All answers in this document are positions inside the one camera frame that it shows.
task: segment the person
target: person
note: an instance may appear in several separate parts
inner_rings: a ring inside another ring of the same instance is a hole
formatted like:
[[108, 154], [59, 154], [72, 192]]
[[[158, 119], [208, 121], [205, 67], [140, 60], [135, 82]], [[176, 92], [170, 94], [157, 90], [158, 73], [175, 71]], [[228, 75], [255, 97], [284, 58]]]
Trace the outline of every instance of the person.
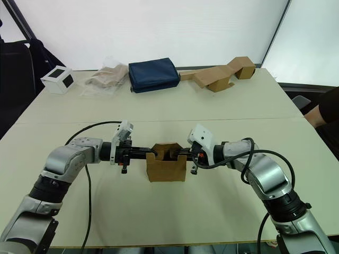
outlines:
[[339, 87], [322, 95], [319, 104], [305, 115], [305, 119], [339, 160]]

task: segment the table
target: table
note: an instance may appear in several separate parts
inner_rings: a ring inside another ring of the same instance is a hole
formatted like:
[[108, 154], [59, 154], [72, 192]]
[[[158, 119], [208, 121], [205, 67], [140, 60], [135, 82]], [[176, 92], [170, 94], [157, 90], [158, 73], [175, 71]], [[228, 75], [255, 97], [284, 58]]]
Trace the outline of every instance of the table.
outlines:
[[[286, 156], [295, 168], [296, 191], [309, 202], [326, 234], [339, 234], [339, 163], [304, 118], [204, 121], [133, 121], [134, 146], [186, 138], [197, 123], [216, 140], [252, 137], [262, 149]], [[32, 188], [49, 152], [89, 123], [17, 123], [0, 142], [0, 229]], [[114, 125], [97, 126], [83, 136], [109, 141]], [[92, 176], [92, 228], [87, 246], [231, 243], [255, 241], [266, 210], [240, 173], [219, 167], [189, 173], [186, 182], [150, 183], [146, 163], [132, 161], [128, 173], [108, 162], [89, 165]], [[71, 185], [56, 219], [53, 247], [79, 247], [87, 226], [87, 179], [83, 170]], [[262, 239], [275, 239], [267, 222]]]
[[[77, 80], [93, 72], [77, 71]], [[112, 98], [80, 97], [82, 87], [67, 94], [50, 94], [44, 89], [20, 116], [17, 123], [75, 123], [107, 120], [186, 121], [302, 117], [266, 69], [257, 69], [251, 79], [214, 93], [194, 81], [175, 88], [131, 93], [127, 81]]]

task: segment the white wall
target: white wall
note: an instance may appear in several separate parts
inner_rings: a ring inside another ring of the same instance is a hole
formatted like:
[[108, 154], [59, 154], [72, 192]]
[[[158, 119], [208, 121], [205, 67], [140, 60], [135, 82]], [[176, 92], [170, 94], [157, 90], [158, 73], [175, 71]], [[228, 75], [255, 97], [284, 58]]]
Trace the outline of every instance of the white wall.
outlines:
[[339, 1], [292, 0], [263, 68], [278, 82], [339, 86]]
[[38, 39], [73, 69], [105, 56], [129, 63], [170, 57], [180, 66], [235, 56], [260, 63], [287, 0], [16, 0]]
[[25, 40], [25, 37], [15, 24], [2, 1], [0, 2], [0, 19], [3, 22], [0, 28], [0, 34], [5, 42]]

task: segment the navy zipper pouch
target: navy zipper pouch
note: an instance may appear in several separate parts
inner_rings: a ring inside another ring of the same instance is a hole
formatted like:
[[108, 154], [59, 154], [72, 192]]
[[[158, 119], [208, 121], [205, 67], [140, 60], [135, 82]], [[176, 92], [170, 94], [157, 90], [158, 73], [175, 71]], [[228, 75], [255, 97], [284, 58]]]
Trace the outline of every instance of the navy zipper pouch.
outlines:
[[131, 90], [136, 93], [175, 87], [180, 77], [169, 58], [128, 64]]

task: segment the small white cube box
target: small white cube box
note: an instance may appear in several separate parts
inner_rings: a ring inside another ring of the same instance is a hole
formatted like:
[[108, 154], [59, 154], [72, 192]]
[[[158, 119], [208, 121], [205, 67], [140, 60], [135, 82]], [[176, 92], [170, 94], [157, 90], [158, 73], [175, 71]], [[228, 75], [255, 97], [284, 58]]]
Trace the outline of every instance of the small white cube box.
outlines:
[[52, 94], [65, 94], [74, 83], [72, 69], [58, 65], [40, 79]]

